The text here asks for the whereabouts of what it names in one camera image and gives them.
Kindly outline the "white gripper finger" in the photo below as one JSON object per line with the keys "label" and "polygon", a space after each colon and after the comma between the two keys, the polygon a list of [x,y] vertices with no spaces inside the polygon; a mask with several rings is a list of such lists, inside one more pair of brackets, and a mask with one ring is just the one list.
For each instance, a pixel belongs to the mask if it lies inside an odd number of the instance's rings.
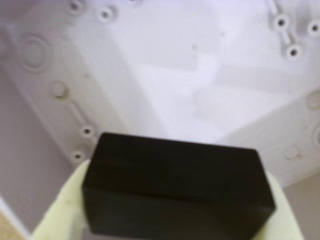
{"label": "white gripper finger", "polygon": [[303,240],[295,214],[280,183],[270,172],[266,173],[276,210],[254,236],[255,240]]}
{"label": "white gripper finger", "polygon": [[82,184],[90,160],[85,160],[70,175],[32,232],[33,240],[81,240],[88,221]]}

